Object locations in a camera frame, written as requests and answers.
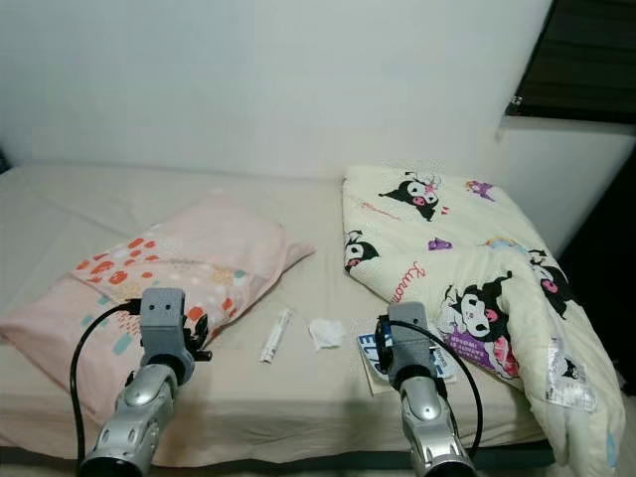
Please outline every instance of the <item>pillowcase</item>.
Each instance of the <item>pillowcase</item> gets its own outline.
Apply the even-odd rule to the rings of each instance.
[[[209,318],[208,343],[279,278],[314,251],[224,193],[211,193],[165,223],[88,257],[36,302],[0,319],[0,334],[51,379],[69,388],[73,352],[101,313],[147,287],[186,293],[187,326]],[[78,365],[79,400],[104,422],[143,355],[137,316],[119,312],[88,338]]]

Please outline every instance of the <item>bed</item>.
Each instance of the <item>bed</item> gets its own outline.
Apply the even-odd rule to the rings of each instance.
[[[339,181],[67,165],[12,169],[0,176],[0,314],[36,298],[84,256],[216,188],[240,196],[317,251],[212,342],[213,360],[198,364],[182,389],[153,462],[195,467],[406,451],[398,394],[372,397],[358,350],[356,337],[374,329],[387,304],[343,271]],[[260,363],[260,348],[285,307],[294,316],[281,347],[271,365]],[[345,324],[342,347],[314,350],[308,324],[316,318]],[[482,447],[545,439],[521,392],[469,368],[484,402]],[[449,397],[469,445],[476,413],[463,377],[449,385]],[[97,431],[87,423],[89,441]],[[62,458],[76,452],[68,394],[6,342],[0,445]]]

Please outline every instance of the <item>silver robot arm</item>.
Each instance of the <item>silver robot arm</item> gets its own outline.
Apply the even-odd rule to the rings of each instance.
[[[437,377],[426,336],[390,321],[426,328],[421,303],[389,306],[380,318],[376,343],[380,366],[399,391],[401,422],[411,448],[411,464],[417,477],[476,476],[468,453],[459,441],[455,420],[446,401],[443,380]]]
[[[148,288],[141,299],[142,367],[129,379],[79,476],[142,477],[150,468],[161,433],[174,411],[179,386],[192,376],[195,361],[209,361],[200,351],[208,334],[207,317],[195,335],[184,329],[185,295],[177,288]]]

